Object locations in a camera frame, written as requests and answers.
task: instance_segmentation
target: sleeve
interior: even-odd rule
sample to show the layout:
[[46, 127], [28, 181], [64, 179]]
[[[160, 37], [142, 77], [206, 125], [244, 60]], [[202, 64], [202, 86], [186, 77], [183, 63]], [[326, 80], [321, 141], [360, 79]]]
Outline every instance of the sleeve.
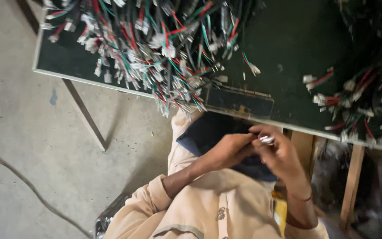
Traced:
[[156, 177], [149, 184], [138, 188], [132, 194], [132, 198], [126, 200], [125, 206], [114, 215], [110, 222], [105, 239], [128, 238], [148, 218], [169, 207], [172, 199], [164, 190], [163, 178], [165, 178], [164, 175]]
[[312, 229], [300, 229], [287, 224], [285, 227], [285, 238], [287, 239], [329, 239], [325, 225], [319, 220], [318, 226]]

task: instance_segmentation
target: concrete floor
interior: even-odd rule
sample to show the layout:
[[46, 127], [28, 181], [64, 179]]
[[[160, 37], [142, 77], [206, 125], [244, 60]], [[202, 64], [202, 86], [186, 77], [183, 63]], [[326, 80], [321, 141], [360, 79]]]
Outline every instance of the concrete floor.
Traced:
[[[157, 112], [152, 99], [74, 83], [111, 140], [102, 154], [62, 81], [32, 72], [35, 40], [15, 1], [0, 0], [0, 156], [56, 208], [93, 230], [94, 219], [122, 191], [166, 173], [170, 118]], [[0, 165], [0, 238], [83, 237]]]

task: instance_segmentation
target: metal table frame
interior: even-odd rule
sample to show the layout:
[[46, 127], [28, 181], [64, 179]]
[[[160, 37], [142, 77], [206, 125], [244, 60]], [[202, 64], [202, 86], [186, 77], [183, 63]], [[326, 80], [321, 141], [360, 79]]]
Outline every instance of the metal table frame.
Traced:
[[[33, 1], [37, 2], [40, 5], [42, 5], [42, 0], [33, 0]], [[74, 108], [79, 113], [79, 116], [81, 117], [83, 123], [85, 124], [85, 126], [88, 129], [88, 131], [91, 134], [91, 136], [97, 142], [97, 144], [100, 147], [100, 149], [103, 152], [105, 152], [106, 149], [108, 148], [108, 145], [106, 145], [106, 143], [105, 143], [101, 133], [99, 132], [97, 126], [95, 125], [92, 117], [90, 116], [88, 110], [86, 109], [86, 106], [83, 104], [82, 99], [80, 98], [79, 94], [77, 93], [77, 91], [76, 91], [76, 89], [73, 86], [71, 81], [72, 80], [79, 81], [79, 82], [83, 82], [83, 83], [87, 83], [87, 84], [102, 86], [102, 87], [105, 87], [105, 88], [114, 89], [114, 90], [118, 90], [118, 91], [122, 91], [122, 92], [126, 92], [126, 93], [132, 93], [132, 94], [135, 94], [135, 95], [140, 95], [140, 96], [145, 96], [145, 97], [153, 98], [154, 96], [151, 95], [151, 94], [145, 93], [145, 92], [130, 90], [130, 89], [114, 86], [114, 85], [108, 85], [108, 84], [104, 84], [104, 83], [99, 83], [99, 82], [91, 81], [91, 80], [88, 80], [88, 79], [82, 79], [82, 78], [78, 78], [78, 77], [64, 75], [64, 74], [61, 74], [61, 73], [56, 73], [56, 72], [51, 72], [51, 71], [37, 69], [36, 68], [37, 60], [38, 60], [39, 53], [40, 53], [39, 50], [40, 50], [40, 47], [41, 47], [42, 36], [43, 36], [43, 31], [44, 30], [39, 27], [40, 25], [39, 25], [35, 15], [30, 10], [30, 6], [26, 2], [26, 0], [17, 0], [17, 3], [19, 5], [19, 7], [21, 8], [21, 10], [23, 11], [25, 17], [27, 18], [30, 26], [32, 27], [34, 32], [37, 34], [37, 42], [36, 42], [36, 50], [35, 50], [35, 56], [34, 56], [33, 71], [36, 72], [36, 73], [42, 73], [42, 74], [46, 74], [46, 75], [62, 78], [62, 80], [63, 80], [63, 82], [64, 82], [64, 84], [66, 86], [66, 90], [68, 91], [67, 95], [71, 99], [71, 102], [72, 102]], [[46, 11], [44, 11], [44, 13], [42, 14], [41, 22], [45, 21], [45, 12]], [[244, 117], [243, 115], [235, 114], [234, 112], [220, 111], [220, 110], [217, 110], [217, 109], [211, 108], [211, 107], [208, 107], [208, 110], [213, 111], [213, 112], [217, 112], [217, 113], [221, 113], [221, 114], [230, 115], [230, 116], [233, 116], [233, 117], [245, 118], [247, 120], [252, 120], [252, 121], [256, 121], [256, 122], [260, 122], [260, 123], [266, 123], [266, 124], [269, 124], [269, 125], [275, 125], [275, 126], [278, 126], [278, 127], [287, 128], [287, 129], [291, 129], [291, 130], [294, 130], [294, 131], [299, 131], [299, 132], [303, 132], [303, 133], [309, 133], [309, 134], [316, 135], [316, 136], [319, 136], [319, 137], [324, 137], [324, 138], [338, 140], [338, 141], [341, 140], [341, 138], [339, 136], [335, 135], [335, 134], [326, 133], [326, 132], [318, 131], [318, 130], [313, 130], [313, 129], [301, 127], [301, 126], [298, 126], [298, 125], [291, 125], [291, 124], [287, 124], [287, 123], [283, 123], [283, 122], [273, 121], [273, 120], [269, 120], [269, 119], [260, 119], [260, 118], [251, 117], [251, 116]], [[364, 141], [359, 141], [359, 140], [357, 140], [357, 141], [347, 141], [347, 143], [358, 144], [358, 145], [366, 146], [368, 148], [375, 148], [375, 149], [382, 150], [382, 145], [370, 145], [370, 144], [368, 144], [368, 143], [366, 143]]]
[[[42, 0], [34, 0], [34, 2], [38, 3], [40, 6], [43, 6]], [[17, 4], [22, 10], [24, 16], [29, 22], [29, 25], [31, 26], [32, 30], [35, 32], [35, 34], [38, 36], [38, 44], [36, 45], [37, 49], [40, 47], [40, 42], [42, 39], [42, 29], [39, 27], [38, 20], [35, 17], [35, 14], [32, 12], [28, 2], [26, 0], [17, 0]], [[82, 122], [85, 124], [85, 127], [87, 128], [88, 132], [91, 134], [92, 138], [97, 143], [98, 147], [101, 149], [103, 153], [108, 148], [108, 145], [106, 144], [103, 136], [101, 135], [100, 131], [98, 130], [97, 125], [95, 124], [94, 120], [92, 119], [91, 115], [89, 114], [85, 104], [83, 103], [79, 93], [77, 92], [75, 86], [73, 85], [72, 81], [69, 79], [65, 79], [61, 77], [63, 80], [66, 95], [69, 98], [70, 102], [72, 103], [75, 110], [78, 112]]]

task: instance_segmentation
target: dark green table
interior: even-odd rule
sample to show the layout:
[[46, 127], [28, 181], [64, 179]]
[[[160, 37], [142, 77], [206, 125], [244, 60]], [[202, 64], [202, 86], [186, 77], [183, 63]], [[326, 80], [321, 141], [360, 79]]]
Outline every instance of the dark green table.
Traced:
[[[228, 76], [228, 86], [271, 95], [272, 112], [259, 114], [257, 112], [263, 109], [254, 104], [245, 113], [239, 111], [239, 107], [228, 110], [208, 106], [208, 110], [339, 139], [324, 131], [324, 126], [331, 124], [331, 115], [319, 112], [319, 106], [312, 103], [313, 96], [302, 84], [304, 74], [321, 77], [351, 49], [351, 37], [342, 23], [338, 6], [323, 0], [267, 0], [264, 3], [266, 7], [248, 21], [240, 49], [231, 60], [224, 62], [225, 70], [217, 74]], [[56, 44], [47, 40], [49, 31], [40, 29], [34, 71], [152, 97], [151, 90], [136, 91], [132, 85], [126, 89], [124, 81], [120, 85], [115, 80], [112, 84], [104, 83], [104, 72], [97, 77], [94, 69], [98, 56], [76, 42], [83, 29], [84, 23], [81, 23], [74, 33], [62, 32]], [[261, 70], [260, 74], [253, 76], [242, 52]], [[331, 79], [326, 87], [337, 89], [339, 84]]]

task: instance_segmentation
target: wrist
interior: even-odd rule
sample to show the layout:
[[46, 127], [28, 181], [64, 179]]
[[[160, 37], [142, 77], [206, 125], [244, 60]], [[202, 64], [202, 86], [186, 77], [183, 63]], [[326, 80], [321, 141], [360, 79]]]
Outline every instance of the wrist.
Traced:
[[305, 175], [286, 181], [285, 187], [290, 194], [300, 199], [307, 199], [312, 195], [311, 185]]
[[200, 156], [196, 161], [190, 165], [190, 176], [191, 177], [200, 177], [201, 175], [210, 172], [210, 166], [204, 163], [202, 160], [203, 156]]

